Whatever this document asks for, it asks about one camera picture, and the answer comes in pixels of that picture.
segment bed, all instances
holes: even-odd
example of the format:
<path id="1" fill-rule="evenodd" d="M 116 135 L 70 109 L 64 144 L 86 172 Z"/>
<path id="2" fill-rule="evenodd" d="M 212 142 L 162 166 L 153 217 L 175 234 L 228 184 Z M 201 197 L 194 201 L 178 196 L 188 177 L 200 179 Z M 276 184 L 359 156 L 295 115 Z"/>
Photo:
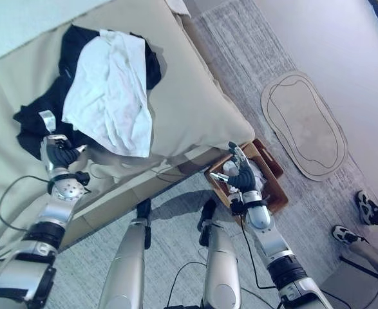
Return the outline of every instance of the bed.
<path id="1" fill-rule="evenodd" d="M 0 58 L 0 197 L 20 176 L 46 178 L 42 163 L 17 143 L 19 124 L 12 116 L 42 95 L 57 76 L 61 38 L 71 23 L 143 35 L 158 56 L 162 80 L 147 94 L 153 119 L 149 158 L 90 148 L 70 166 L 91 174 L 88 188 L 92 193 L 76 208 L 63 247 L 211 165 L 225 154 L 229 140 L 242 144 L 254 139 L 253 128 L 222 92 L 164 0 L 116 0 Z M 24 226 L 39 211 L 45 192 L 43 183 L 23 180 L 4 200 L 3 216 Z M 0 256 L 20 235 L 0 222 Z"/>

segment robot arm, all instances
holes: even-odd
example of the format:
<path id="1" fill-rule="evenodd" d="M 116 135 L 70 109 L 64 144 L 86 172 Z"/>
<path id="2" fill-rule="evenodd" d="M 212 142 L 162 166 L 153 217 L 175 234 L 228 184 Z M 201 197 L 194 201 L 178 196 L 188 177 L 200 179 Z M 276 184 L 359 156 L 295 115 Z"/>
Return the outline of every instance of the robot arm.
<path id="1" fill-rule="evenodd" d="M 76 203 L 90 180 L 71 173 L 84 146 L 72 149 L 64 135 L 49 135 L 41 143 L 48 177 L 49 202 L 34 224 L 0 264 L 0 308 L 42 308 L 53 285 L 55 261 Z"/>
<path id="2" fill-rule="evenodd" d="M 237 187 L 240 192 L 231 196 L 231 210 L 234 215 L 245 215 L 246 228 L 254 236 L 256 248 L 263 264 L 279 291 L 285 308 L 332 308 L 314 280 L 297 261 L 293 251 L 277 230 L 274 218 L 256 190 L 256 183 L 249 162 L 243 151 L 229 143 L 233 161 L 239 169 L 238 176 L 214 174 L 219 181 Z"/>

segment gray carpet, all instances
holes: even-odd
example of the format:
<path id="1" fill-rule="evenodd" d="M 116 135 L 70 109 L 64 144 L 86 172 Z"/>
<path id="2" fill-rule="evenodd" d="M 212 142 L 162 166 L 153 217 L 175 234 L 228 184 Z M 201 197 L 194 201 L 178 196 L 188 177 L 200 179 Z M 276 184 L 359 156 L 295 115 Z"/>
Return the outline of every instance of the gray carpet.
<path id="1" fill-rule="evenodd" d="M 255 128 L 285 170 L 280 184 L 289 205 L 276 214 L 283 233 L 307 272 L 323 282 L 338 264 L 344 246 L 330 237 L 330 228 L 343 224 L 365 234 L 358 223 L 352 196 L 368 186 L 349 157 L 333 177 L 324 182 L 305 178 L 292 163 L 260 106 L 260 95 L 267 83 L 295 65 L 285 53 L 252 0 L 235 0 L 220 5 L 194 19 L 198 36 L 210 53 L 210 65 L 222 86 Z M 200 207 L 216 198 L 202 174 L 196 174 L 153 199 L 152 245 L 146 251 L 144 308 L 163 308 L 178 269 L 188 261 L 202 261 L 207 252 L 198 244 L 196 224 Z M 96 308 L 109 264 L 134 213 L 120 218 L 65 250 L 57 259 L 55 285 L 47 308 Z M 238 252 L 241 285 L 256 291 L 276 307 L 273 290 L 258 291 L 254 286 L 250 257 L 239 226 L 220 204 L 218 221 L 231 235 Z M 255 254 L 260 284 L 270 277 Z M 199 304 L 204 267 L 190 265 L 177 281 L 171 304 Z M 242 292 L 242 308 L 268 308 Z"/>

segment white sneaker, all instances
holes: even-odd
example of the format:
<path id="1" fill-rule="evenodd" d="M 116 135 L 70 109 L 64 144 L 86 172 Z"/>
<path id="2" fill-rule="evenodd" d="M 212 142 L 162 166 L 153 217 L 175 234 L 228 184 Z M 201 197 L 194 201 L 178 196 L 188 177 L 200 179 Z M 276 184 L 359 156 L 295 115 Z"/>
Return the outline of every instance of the white sneaker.
<path id="1" fill-rule="evenodd" d="M 347 245 L 350 245 L 355 241 L 368 242 L 365 237 L 353 233 L 351 230 L 348 230 L 342 225 L 335 225 L 332 227 L 332 236 L 334 239 L 340 241 L 341 243 L 346 243 Z"/>
<path id="2" fill-rule="evenodd" d="M 376 205 L 365 190 L 355 195 L 355 202 L 359 209 L 361 222 L 367 225 L 378 225 L 378 205 Z"/>

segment wooden crate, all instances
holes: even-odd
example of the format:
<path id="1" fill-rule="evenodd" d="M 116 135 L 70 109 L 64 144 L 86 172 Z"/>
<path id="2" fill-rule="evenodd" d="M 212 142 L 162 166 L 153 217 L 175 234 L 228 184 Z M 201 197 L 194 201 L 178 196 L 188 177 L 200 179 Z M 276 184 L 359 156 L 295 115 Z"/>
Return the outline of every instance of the wooden crate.
<path id="1" fill-rule="evenodd" d="M 256 146 L 259 149 L 264 150 L 264 156 L 260 154 Z M 252 143 L 242 145 L 241 149 L 248 159 L 256 163 L 266 178 L 267 182 L 263 188 L 262 195 L 263 198 L 270 196 L 268 200 L 269 210 L 275 213 L 284 208 L 288 202 L 288 198 L 273 173 L 275 172 L 277 177 L 280 177 L 283 174 L 283 170 L 280 165 L 275 161 L 275 159 L 273 159 L 273 156 L 266 150 L 265 146 L 259 140 L 254 140 Z M 223 173 L 223 164 L 231 158 L 231 154 L 225 158 L 222 158 L 205 172 L 205 177 L 211 183 L 213 190 L 227 207 L 230 207 L 230 201 L 228 199 L 229 190 L 227 190 L 225 183 L 218 182 L 217 180 L 211 178 L 210 173 Z M 269 168 L 265 159 L 268 161 L 272 169 Z"/>

